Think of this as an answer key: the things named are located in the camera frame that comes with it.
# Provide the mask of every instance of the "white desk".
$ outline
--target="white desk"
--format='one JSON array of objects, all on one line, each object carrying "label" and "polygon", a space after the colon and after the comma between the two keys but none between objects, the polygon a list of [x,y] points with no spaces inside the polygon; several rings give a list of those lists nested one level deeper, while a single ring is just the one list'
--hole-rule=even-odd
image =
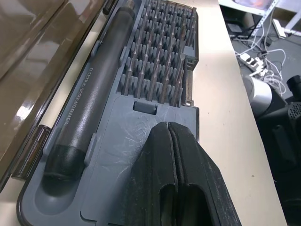
[{"label": "white desk", "polygon": [[[193,74],[193,100],[200,109],[200,144],[220,168],[243,226],[285,226],[218,1],[177,2],[197,7],[198,13],[199,63]],[[0,194],[3,225],[17,225],[15,205],[21,185],[10,179],[4,189],[10,198]]]}]

